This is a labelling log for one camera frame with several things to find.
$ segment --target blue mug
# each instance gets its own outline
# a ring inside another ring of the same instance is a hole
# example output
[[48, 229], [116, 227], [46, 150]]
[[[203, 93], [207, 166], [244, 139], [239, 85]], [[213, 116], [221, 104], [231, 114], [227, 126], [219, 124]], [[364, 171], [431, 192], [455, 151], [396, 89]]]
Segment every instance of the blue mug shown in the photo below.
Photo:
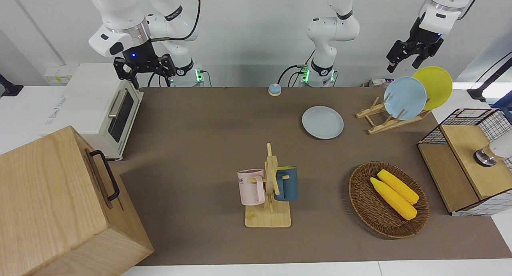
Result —
[[281, 166], [276, 173], [278, 180], [279, 195], [274, 194], [277, 201], [295, 201], [298, 198], [297, 167]]

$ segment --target plate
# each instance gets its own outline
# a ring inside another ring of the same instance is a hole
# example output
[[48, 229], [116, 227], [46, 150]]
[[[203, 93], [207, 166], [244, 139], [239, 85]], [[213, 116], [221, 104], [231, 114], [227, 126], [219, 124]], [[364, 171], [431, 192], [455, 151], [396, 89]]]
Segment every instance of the plate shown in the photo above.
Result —
[[409, 120], [418, 116], [426, 103], [426, 91], [421, 82], [412, 77], [400, 77], [386, 88], [384, 99], [391, 95], [384, 103], [386, 111], [397, 118], [400, 112], [405, 112], [397, 118], [399, 120]]
[[335, 138], [344, 127], [342, 116], [325, 106], [307, 109], [302, 115], [302, 125], [313, 137], [323, 140]]
[[413, 78], [419, 80], [425, 88], [428, 98], [425, 110], [432, 110], [443, 105], [452, 94], [452, 77], [443, 68], [435, 66], [421, 68], [413, 74]]
[[[397, 176], [418, 194], [419, 200], [414, 205], [418, 211], [415, 218], [409, 221], [402, 218], [375, 191], [370, 177], [378, 179], [377, 173], [382, 169]], [[357, 167], [350, 176], [349, 196], [362, 221], [379, 234], [389, 238], [407, 238], [416, 235], [425, 227], [430, 215], [428, 201], [419, 184], [402, 169], [386, 162], [369, 162]]]

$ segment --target black metal handle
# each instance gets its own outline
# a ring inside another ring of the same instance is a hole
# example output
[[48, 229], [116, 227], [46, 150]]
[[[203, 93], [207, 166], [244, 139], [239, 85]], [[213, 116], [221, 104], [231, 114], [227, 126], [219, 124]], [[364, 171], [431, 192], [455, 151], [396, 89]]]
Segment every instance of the black metal handle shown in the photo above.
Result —
[[114, 177], [114, 174], [112, 174], [112, 170], [110, 170], [110, 165], [106, 161], [105, 154], [101, 152], [100, 150], [94, 150], [89, 153], [91, 157], [99, 155], [101, 156], [101, 159], [103, 160], [103, 163], [105, 164], [106, 171], [108, 172], [108, 176], [110, 177], [110, 180], [112, 181], [112, 186], [114, 187], [114, 193], [110, 196], [108, 196], [106, 199], [110, 202], [119, 197], [119, 186], [117, 186], [116, 178]]

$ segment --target yellow plate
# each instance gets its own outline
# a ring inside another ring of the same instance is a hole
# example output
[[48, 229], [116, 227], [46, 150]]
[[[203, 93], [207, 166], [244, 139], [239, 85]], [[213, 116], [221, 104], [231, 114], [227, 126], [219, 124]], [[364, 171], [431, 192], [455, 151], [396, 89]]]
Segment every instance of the yellow plate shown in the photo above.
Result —
[[452, 77], [443, 68], [435, 66], [421, 68], [413, 74], [413, 78], [416, 78], [425, 87], [426, 97], [429, 99], [425, 110], [441, 106], [452, 94]]

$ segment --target wooden box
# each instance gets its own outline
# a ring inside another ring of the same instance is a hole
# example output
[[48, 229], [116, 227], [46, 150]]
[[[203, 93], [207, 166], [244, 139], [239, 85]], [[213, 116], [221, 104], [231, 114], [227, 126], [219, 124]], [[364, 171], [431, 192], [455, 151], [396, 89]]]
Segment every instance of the wooden box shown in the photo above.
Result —
[[483, 167], [473, 158], [489, 144], [477, 125], [441, 125], [446, 144], [418, 148], [452, 215], [492, 215], [512, 207], [512, 172], [503, 162]]
[[152, 253], [121, 178], [91, 152], [68, 126], [0, 155], [0, 275], [118, 276]]

